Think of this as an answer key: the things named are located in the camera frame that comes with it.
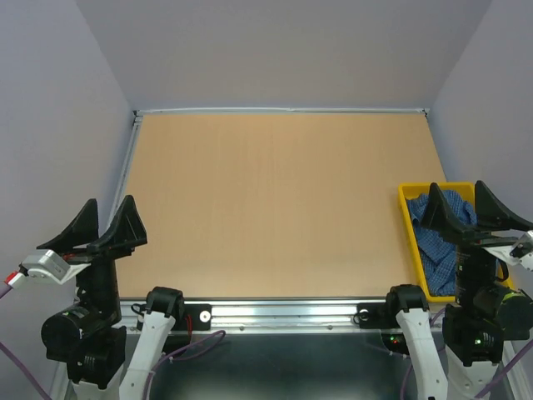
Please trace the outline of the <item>aluminium front rail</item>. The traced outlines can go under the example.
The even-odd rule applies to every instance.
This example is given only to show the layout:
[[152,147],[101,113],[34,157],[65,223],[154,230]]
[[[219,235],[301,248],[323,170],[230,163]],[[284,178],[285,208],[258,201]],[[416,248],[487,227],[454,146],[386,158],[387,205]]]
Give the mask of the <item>aluminium front rail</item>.
[[198,335],[218,330],[229,335],[318,334],[365,333],[353,321],[360,305],[384,302],[384,297],[190,298],[185,305],[207,306],[211,325],[196,329]]

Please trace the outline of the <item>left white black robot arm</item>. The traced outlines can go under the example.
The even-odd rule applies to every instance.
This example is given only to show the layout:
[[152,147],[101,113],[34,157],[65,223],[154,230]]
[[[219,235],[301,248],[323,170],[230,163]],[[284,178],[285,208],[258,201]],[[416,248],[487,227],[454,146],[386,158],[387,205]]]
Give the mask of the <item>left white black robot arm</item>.
[[99,232],[97,200],[91,198],[55,238],[38,246],[50,273],[76,279],[77,301],[49,317],[41,339],[47,358],[64,363],[79,399],[145,399],[164,343],[186,309],[182,292],[155,287],[147,295],[141,336],[126,359],[116,261],[147,244],[133,196],[120,204],[109,228]]

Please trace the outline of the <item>yellow plastic tray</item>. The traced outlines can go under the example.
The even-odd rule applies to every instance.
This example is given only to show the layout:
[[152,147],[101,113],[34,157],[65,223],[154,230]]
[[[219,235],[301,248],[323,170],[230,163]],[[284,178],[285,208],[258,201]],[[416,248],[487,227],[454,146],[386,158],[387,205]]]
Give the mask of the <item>yellow plastic tray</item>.
[[399,200],[417,283],[429,302],[451,303],[469,284],[514,288],[510,263],[488,250],[514,241],[494,232],[522,230],[529,223],[484,182],[404,183]]

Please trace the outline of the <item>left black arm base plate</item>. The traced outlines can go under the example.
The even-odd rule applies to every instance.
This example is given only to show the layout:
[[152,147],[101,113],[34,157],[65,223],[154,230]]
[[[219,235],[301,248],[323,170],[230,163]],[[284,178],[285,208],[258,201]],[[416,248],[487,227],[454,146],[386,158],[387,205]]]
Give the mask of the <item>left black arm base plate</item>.
[[[142,330],[143,314],[146,309],[144,303],[133,303],[130,311],[135,314],[135,328]],[[186,303],[184,316],[176,321],[173,332],[209,331],[211,329],[212,306],[208,303]]]

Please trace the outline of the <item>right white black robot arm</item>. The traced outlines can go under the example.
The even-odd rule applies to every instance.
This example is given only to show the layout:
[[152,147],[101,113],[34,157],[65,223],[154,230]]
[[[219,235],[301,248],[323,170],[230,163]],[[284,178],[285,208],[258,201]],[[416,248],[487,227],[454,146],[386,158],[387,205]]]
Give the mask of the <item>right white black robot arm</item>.
[[474,210],[476,224],[463,223],[438,184],[429,186],[421,225],[456,250],[455,301],[442,320],[447,364],[441,364],[420,287],[392,287],[383,305],[384,318],[403,332],[419,399],[486,398],[524,355],[499,369],[505,343],[530,339],[532,298],[504,281],[510,266],[532,269],[532,223],[482,181],[474,186]]

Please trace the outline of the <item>blue plaid long sleeve shirt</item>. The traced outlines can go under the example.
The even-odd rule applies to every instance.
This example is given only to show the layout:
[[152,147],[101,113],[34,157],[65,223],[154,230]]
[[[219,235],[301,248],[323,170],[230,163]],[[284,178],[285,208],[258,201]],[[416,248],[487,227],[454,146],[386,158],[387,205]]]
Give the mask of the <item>blue plaid long sleeve shirt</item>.
[[[444,196],[454,214],[466,225],[476,225],[477,216],[470,202],[465,201],[455,190],[444,190]],[[426,210],[428,194],[406,201],[411,224],[416,237],[417,247],[426,277],[430,295],[447,297],[455,295],[456,285],[456,247],[444,241],[434,231],[421,226],[421,219]]]

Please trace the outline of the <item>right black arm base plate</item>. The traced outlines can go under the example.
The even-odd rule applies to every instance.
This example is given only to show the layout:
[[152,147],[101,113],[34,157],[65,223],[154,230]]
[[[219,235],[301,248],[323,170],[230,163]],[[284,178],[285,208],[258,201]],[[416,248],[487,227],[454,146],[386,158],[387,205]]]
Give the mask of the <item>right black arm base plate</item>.
[[352,321],[361,329],[399,328],[396,318],[384,302],[358,303]]

